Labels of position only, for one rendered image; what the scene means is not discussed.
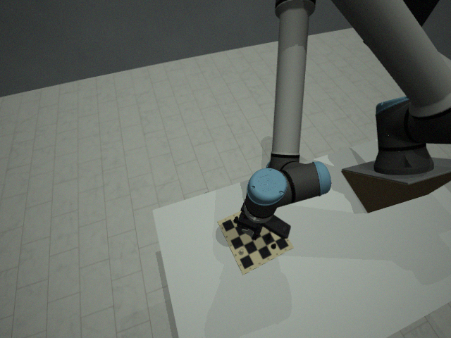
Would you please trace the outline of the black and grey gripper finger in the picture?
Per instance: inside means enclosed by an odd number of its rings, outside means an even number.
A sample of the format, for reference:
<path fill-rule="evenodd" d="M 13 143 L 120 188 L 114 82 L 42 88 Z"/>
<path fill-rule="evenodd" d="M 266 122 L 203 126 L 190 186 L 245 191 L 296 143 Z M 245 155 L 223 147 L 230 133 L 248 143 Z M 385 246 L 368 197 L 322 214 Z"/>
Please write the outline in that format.
<path fill-rule="evenodd" d="M 248 229 L 248 230 L 242 229 L 242 231 L 243 231 L 245 234 L 248 234 L 252 239 L 257 240 L 257 237 L 258 237 L 259 232 L 253 232 L 253 231 L 250 230 L 250 229 Z"/>

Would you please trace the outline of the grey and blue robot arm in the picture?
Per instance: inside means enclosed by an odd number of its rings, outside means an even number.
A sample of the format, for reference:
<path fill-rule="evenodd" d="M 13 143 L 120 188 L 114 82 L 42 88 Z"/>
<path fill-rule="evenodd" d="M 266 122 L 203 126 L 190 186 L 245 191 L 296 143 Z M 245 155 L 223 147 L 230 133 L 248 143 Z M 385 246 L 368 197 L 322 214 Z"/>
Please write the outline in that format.
<path fill-rule="evenodd" d="M 376 106 L 374 171 L 433 170 L 426 144 L 451 144 L 451 70 L 403 0 L 331 1 L 406 95 Z M 322 162 L 299 162 L 309 16 L 315 5 L 316 0 L 276 0 L 280 25 L 271 160 L 251 176 L 244 205 L 252 222 L 282 239 L 291 226 L 273 215 L 276 209 L 331 187 Z"/>

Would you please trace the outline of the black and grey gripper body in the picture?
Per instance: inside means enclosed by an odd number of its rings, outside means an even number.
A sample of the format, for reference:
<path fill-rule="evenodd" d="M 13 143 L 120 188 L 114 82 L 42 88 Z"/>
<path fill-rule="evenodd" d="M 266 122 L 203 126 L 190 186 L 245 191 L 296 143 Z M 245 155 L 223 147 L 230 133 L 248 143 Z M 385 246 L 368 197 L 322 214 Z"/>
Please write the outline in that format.
<path fill-rule="evenodd" d="M 253 230 L 253 232 L 259 232 L 259 234 L 260 234 L 261 229 L 262 229 L 263 226 L 261 226 L 261 225 L 258 224 L 258 223 L 252 222 L 252 221 L 245 215 L 244 205 L 245 205 L 245 201 L 244 201 L 244 203 L 243 203 L 243 205 L 242 205 L 242 208 L 241 208 L 241 214 L 240 214 L 240 217 L 238 218 L 237 226 L 238 226 L 238 227 L 241 227 L 241 228 L 243 228 L 243 229 L 246 229 L 246 230 L 248 230 L 248 229 Z M 256 229 L 255 229 L 255 228 L 256 228 Z"/>

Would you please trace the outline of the beige and black chessboard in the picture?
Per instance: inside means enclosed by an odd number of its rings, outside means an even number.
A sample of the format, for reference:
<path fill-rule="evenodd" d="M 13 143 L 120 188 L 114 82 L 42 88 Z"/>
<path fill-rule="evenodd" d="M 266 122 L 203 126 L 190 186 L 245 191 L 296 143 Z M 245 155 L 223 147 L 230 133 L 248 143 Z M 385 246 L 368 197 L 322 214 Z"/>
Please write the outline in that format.
<path fill-rule="evenodd" d="M 262 227 L 257 240 L 252 240 L 233 222 L 240 214 L 241 211 L 232 214 L 219 220 L 218 224 L 243 275 L 294 248 L 288 238 L 282 239 L 265 227 Z M 271 234 L 270 240 L 265 238 L 268 234 Z M 272 249 L 271 245 L 274 243 L 276 248 Z M 242 255 L 239 254 L 241 249 L 244 251 Z"/>

